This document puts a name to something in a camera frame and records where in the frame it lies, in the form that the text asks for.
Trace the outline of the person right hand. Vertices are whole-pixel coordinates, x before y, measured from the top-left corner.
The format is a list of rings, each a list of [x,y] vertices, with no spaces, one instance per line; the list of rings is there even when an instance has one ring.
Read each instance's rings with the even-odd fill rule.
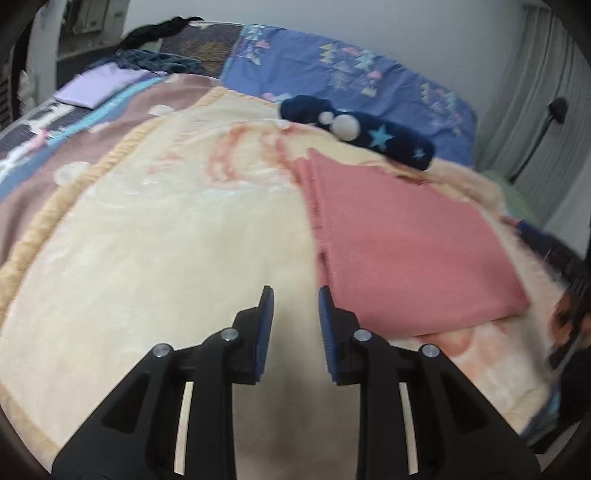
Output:
[[[550,332],[557,346],[565,345],[573,330],[571,317],[573,316],[573,296],[570,291],[565,291],[556,304],[550,324]],[[581,322],[581,341],[579,348],[586,349],[590,346],[591,321],[590,313],[587,313]]]

